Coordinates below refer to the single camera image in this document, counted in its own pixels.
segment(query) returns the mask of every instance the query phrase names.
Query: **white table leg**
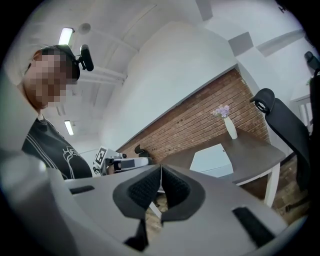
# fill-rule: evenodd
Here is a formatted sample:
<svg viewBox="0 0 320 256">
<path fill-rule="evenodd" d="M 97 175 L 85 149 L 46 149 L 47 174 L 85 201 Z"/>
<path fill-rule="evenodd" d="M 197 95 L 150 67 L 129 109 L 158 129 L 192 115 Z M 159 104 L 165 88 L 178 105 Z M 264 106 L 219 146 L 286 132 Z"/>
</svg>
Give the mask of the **white table leg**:
<svg viewBox="0 0 320 256">
<path fill-rule="evenodd" d="M 278 181 L 280 174 L 280 163 L 272 168 L 272 172 L 268 174 L 268 183 L 266 185 L 266 192 L 264 197 L 264 203 L 271 207 L 277 192 Z"/>
<path fill-rule="evenodd" d="M 311 123 L 310 123 L 310 117 L 308 114 L 307 104 L 304 104 L 303 106 L 304 106 L 305 117 L 306 117 L 306 126 L 308 127 L 308 131 L 310 133 L 311 132 Z"/>
<path fill-rule="evenodd" d="M 155 215 L 158 216 L 159 219 L 161 219 L 161 211 L 156 207 L 156 205 L 154 204 L 154 202 L 151 202 L 149 207 L 151 208 L 151 210 L 155 213 Z"/>
</svg>

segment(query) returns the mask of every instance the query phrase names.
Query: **black t-shirt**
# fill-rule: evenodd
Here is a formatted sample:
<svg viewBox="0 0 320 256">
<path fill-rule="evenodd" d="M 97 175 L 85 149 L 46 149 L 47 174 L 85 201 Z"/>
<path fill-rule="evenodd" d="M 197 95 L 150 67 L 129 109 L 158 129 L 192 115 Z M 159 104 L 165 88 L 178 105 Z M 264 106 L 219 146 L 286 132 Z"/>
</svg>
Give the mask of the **black t-shirt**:
<svg viewBox="0 0 320 256">
<path fill-rule="evenodd" d="M 22 151 L 39 158 L 48 168 L 60 170 L 65 180 L 92 177 L 87 162 L 45 118 L 34 121 Z"/>
</svg>

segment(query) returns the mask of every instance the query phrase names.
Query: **person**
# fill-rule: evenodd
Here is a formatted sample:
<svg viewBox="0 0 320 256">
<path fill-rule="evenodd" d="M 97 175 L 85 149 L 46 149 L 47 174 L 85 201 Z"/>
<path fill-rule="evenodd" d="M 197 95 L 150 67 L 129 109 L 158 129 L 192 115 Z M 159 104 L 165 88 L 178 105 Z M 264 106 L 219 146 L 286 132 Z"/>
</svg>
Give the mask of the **person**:
<svg viewBox="0 0 320 256">
<path fill-rule="evenodd" d="M 17 86 L 37 111 L 22 151 L 41 159 L 48 168 L 61 172 L 63 178 L 92 177 L 87 162 L 41 114 L 48 105 L 60 101 L 66 86 L 80 77 L 76 57 L 68 45 L 53 45 L 38 50 Z"/>
</svg>

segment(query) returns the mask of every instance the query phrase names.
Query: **gray surface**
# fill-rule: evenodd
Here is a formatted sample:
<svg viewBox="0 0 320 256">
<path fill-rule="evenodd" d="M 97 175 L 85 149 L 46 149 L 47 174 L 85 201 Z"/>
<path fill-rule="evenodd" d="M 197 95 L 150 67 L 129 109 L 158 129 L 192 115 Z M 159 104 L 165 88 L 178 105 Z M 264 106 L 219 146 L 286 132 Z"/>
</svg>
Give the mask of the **gray surface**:
<svg viewBox="0 0 320 256">
<path fill-rule="evenodd" d="M 293 237 L 300 231 L 302 226 L 307 220 L 307 216 L 297 219 L 294 223 L 288 226 L 279 236 L 267 243 L 265 246 L 260 247 L 258 250 L 253 251 L 247 256 L 270 256 L 276 255 L 285 245 L 293 239 Z"/>
<path fill-rule="evenodd" d="M 0 148 L 19 151 L 38 113 L 10 82 L 4 69 L 0 70 L 0 84 Z"/>
<path fill-rule="evenodd" d="M 171 154 L 161 163 L 189 169 L 196 152 L 221 143 L 231 161 L 233 173 L 219 179 L 237 184 L 264 173 L 285 159 L 286 155 L 271 144 L 241 129 L 237 128 L 236 131 L 237 139 L 231 139 L 226 132 L 200 145 Z"/>
<path fill-rule="evenodd" d="M 65 182 L 69 189 L 93 186 L 95 189 L 73 196 L 79 207 L 105 232 L 121 242 L 133 237 L 139 225 L 138 219 L 125 217 L 113 200 L 113 191 L 120 183 L 149 170 L 144 166 L 113 175 L 95 178 L 73 179 Z"/>
<path fill-rule="evenodd" d="M 123 245 L 136 230 L 137 220 L 124 217 L 111 200 L 119 183 L 151 166 L 110 175 L 64 181 L 56 169 L 35 157 L 0 154 L 0 182 L 11 208 L 37 241 L 57 255 L 140 255 Z M 286 224 L 272 209 L 236 185 L 182 168 L 198 181 L 206 197 L 200 209 L 185 221 L 165 222 L 159 236 L 143 254 L 242 255 L 256 249 L 231 210 L 247 206 L 275 235 Z M 68 188 L 94 186 L 72 195 Z"/>
<path fill-rule="evenodd" d="M 240 187 L 219 178 L 171 167 L 200 182 L 205 190 L 205 200 L 188 220 L 165 222 L 146 253 L 238 256 L 252 252 L 257 249 L 256 245 L 232 213 L 232 209 L 241 206 L 247 206 L 275 235 L 287 227 L 275 211 Z"/>
</svg>

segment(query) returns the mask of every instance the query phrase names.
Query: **red brick wall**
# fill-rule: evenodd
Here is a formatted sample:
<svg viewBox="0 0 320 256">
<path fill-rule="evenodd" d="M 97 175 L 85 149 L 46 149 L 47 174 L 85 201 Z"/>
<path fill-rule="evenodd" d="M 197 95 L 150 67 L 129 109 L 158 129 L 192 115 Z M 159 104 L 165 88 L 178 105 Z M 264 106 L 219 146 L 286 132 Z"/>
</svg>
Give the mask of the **red brick wall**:
<svg viewBox="0 0 320 256">
<path fill-rule="evenodd" d="M 191 148 L 227 132 L 221 117 L 210 112 L 220 104 L 230 106 L 234 125 L 269 142 L 262 113 L 249 103 L 252 93 L 239 73 L 233 69 L 214 80 L 151 124 L 118 152 L 137 157 L 134 149 L 149 151 L 159 163 L 164 157 Z"/>
</svg>

